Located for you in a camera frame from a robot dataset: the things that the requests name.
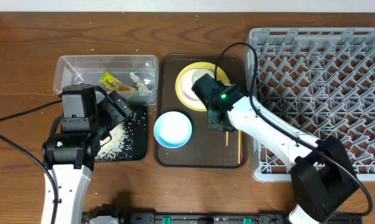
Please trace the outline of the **wooden chopstick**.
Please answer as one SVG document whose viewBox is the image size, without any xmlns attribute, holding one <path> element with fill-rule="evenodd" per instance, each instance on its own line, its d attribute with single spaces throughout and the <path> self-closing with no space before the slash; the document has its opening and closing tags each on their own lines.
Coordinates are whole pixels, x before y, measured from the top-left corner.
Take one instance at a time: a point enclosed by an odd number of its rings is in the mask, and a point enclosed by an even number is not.
<svg viewBox="0 0 375 224">
<path fill-rule="evenodd" d="M 228 131 L 225 132 L 225 145 L 226 147 L 229 146 L 229 132 Z"/>
<path fill-rule="evenodd" d="M 241 163 L 241 130 L 238 130 L 238 164 Z"/>
</svg>

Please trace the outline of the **light blue bowl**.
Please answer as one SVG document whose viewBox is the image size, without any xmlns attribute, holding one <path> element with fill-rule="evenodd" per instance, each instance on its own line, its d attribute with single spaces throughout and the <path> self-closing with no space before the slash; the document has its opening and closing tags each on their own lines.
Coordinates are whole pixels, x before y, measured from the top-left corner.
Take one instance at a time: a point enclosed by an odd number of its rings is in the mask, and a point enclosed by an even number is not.
<svg viewBox="0 0 375 224">
<path fill-rule="evenodd" d="M 185 145 L 192 135 L 192 122 L 183 113 L 169 111 L 162 114 L 154 124 L 154 138 L 166 148 Z"/>
</svg>

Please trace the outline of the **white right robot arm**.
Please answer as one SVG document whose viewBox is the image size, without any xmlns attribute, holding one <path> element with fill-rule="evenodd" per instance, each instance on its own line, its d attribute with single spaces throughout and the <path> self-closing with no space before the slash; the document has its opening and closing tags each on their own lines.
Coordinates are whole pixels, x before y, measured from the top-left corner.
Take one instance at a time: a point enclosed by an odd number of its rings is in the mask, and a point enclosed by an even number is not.
<svg viewBox="0 0 375 224">
<path fill-rule="evenodd" d="M 290 170 L 296 208 L 291 223 L 327 221 L 359 189 L 343 143 L 294 128 L 238 85 L 215 84 L 201 97 L 208 110 L 272 151 Z"/>
</svg>

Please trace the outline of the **yellow green snack wrapper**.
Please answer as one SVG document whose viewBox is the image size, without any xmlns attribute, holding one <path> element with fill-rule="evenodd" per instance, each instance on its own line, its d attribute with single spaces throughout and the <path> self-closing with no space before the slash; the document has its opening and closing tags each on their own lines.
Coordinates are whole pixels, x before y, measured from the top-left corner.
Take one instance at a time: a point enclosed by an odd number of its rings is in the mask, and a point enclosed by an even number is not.
<svg viewBox="0 0 375 224">
<path fill-rule="evenodd" d="M 98 81 L 104 84 L 104 86 L 111 91 L 136 91 L 137 90 L 136 88 L 133 88 L 121 82 L 119 79 L 115 78 L 109 72 L 104 72 Z"/>
</svg>

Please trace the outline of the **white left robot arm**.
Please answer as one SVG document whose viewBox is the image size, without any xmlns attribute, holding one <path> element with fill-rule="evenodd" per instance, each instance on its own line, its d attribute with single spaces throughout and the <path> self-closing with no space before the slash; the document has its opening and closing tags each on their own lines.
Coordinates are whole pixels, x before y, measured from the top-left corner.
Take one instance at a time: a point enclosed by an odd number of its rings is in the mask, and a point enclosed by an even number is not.
<svg viewBox="0 0 375 224">
<path fill-rule="evenodd" d="M 110 132 L 132 114 L 116 91 L 96 100 L 97 87 L 64 90 L 64 112 L 51 126 L 43 143 L 45 199 L 42 223 L 80 223 L 95 158 Z"/>
</svg>

